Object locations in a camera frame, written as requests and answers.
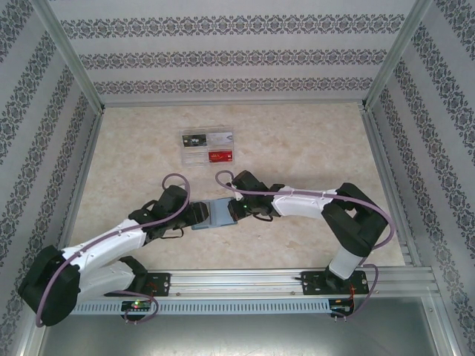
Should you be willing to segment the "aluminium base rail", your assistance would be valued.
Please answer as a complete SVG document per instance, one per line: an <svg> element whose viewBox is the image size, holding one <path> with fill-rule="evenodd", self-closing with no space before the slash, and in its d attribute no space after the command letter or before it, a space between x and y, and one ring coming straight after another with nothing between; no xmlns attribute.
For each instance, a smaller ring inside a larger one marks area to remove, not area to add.
<svg viewBox="0 0 475 356"><path fill-rule="evenodd" d="M381 267L376 273L366 268L367 285L373 297L426 297L440 294L430 268ZM302 297L302 270L236 269L182 270L171 272L169 294L178 297Z"/></svg>

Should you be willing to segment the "blue leather card holder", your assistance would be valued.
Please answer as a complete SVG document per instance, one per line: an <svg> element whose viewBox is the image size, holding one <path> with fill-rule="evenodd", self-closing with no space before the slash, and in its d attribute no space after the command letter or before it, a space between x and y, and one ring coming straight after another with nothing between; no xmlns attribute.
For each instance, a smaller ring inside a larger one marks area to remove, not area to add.
<svg viewBox="0 0 475 356"><path fill-rule="evenodd" d="M211 211L209 215L212 215L212 225L206 225L206 219L204 222L193 225L192 230L203 230L207 228L219 228L229 225L236 225L237 222L234 221L229 213L228 202L231 200L231 197L224 197L215 200L202 200L202 202L209 202Z"/></svg>

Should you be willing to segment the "aluminium side rail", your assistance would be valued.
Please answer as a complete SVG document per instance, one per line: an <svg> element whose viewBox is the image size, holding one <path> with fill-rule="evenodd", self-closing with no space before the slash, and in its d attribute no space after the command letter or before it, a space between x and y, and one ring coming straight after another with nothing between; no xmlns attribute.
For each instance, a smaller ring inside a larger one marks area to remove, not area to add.
<svg viewBox="0 0 475 356"><path fill-rule="evenodd" d="M91 127L90 135L88 136L88 142L85 147L85 152L81 161L80 170L78 172L78 177L76 180L75 188L73 189L73 195L71 196L71 203L68 206L68 211L66 215L66 221L63 226L62 236L59 240L59 247L64 248L68 247L71 238L73 236L73 230L76 223L76 218L79 213L79 207L82 201L82 196L84 194L88 173L91 167L91 163L94 157L94 151L96 148L96 143L99 137L99 132L101 129L103 116L105 109L102 109L95 118L94 125Z"/></svg>
<svg viewBox="0 0 475 356"><path fill-rule="evenodd" d="M388 263L382 258L398 247L404 266L411 270L411 274L415 274L417 269L427 269L430 281L436 283L430 255L425 252L425 248L430 245L428 231L418 208L413 205L414 197L396 144L393 138L385 137L386 127L382 132L379 131L371 112L362 108L360 114L386 199L386 203L381 206L388 211L396 225L395 237L387 245L376 249L368 260L378 266L386 266Z"/></svg>

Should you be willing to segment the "silver card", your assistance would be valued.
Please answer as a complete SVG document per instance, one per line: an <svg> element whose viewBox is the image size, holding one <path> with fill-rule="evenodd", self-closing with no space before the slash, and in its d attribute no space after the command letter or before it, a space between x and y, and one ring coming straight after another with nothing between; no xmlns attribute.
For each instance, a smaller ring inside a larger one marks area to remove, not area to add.
<svg viewBox="0 0 475 356"><path fill-rule="evenodd" d="M231 145L233 140L232 132L214 132L206 134L207 144L210 146Z"/></svg>

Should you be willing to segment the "aluminium frame post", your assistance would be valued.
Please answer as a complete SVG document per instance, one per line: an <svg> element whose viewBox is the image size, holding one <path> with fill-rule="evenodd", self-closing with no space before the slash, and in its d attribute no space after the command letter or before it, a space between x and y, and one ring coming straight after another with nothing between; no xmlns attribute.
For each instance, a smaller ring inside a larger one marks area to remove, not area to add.
<svg viewBox="0 0 475 356"><path fill-rule="evenodd" d="M390 50L384 59L381 68L376 74L367 95L358 106L361 113L369 111L376 101L384 86L387 84L394 68L399 63L402 54L410 43L410 39L425 16L433 0L415 0L410 12L408 13L401 29L392 44Z"/></svg>
<svg viewBox="0 0 475 356"><path fill-rule="evenodd" d="M70 39L68 38L60 20L56 17L48 0L30 0L33 9L37 12L42 24L49 32L57 49L70 68L74 78L78 82L82 92L85 94L92 108L99 113L103 112L104 104L94 87L94 84L88 75L79 55L74 50Z"/></svg>

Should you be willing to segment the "clear acrylic tray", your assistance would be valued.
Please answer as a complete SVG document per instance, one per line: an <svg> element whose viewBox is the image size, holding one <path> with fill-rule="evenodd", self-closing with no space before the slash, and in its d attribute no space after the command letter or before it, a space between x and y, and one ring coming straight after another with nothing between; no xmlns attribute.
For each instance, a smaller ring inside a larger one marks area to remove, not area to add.
<svg viewBox="0 0 475 356"><path fill-rule="evenodd" d="M227 165L232 164L235 161L234 153L234 142L231 145L218 145L210 146L207 144L206 147L191 147L185 148L182 142L182 135L191 135L191 134L207 134L214 132L232 132L234 140L234 130L230 127L204 127L204 128L187 128L180 131L180 150L181 150L181 159L182 164L186 167L200 167L207 165ZM233 161L232 162L221 162L221 163L210 163L208 152L210 151L228 151L233 152Z"/></svg>

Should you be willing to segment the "black card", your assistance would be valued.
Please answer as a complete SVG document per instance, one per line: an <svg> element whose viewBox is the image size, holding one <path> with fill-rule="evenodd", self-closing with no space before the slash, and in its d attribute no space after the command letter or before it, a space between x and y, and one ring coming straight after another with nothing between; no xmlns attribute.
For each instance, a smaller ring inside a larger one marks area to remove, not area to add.
<svg viewBox="0 0 475 356"><path fill-rule="evenodd" d="M185 148L207 146L206 134L182 135L182 142Z"/></svg>

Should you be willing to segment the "grey metal sheet panel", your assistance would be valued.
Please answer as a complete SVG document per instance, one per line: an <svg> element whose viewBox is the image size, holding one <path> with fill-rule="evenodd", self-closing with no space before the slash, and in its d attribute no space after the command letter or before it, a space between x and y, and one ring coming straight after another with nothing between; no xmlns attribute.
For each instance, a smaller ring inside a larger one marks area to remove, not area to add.
<svg viewBox="0 0 475 356"><path fill-rule="evenodd" d="M39 356L440 356L417 298L371 300L346 321L325 314L161 315L137 326L74 315Z"/></svg>

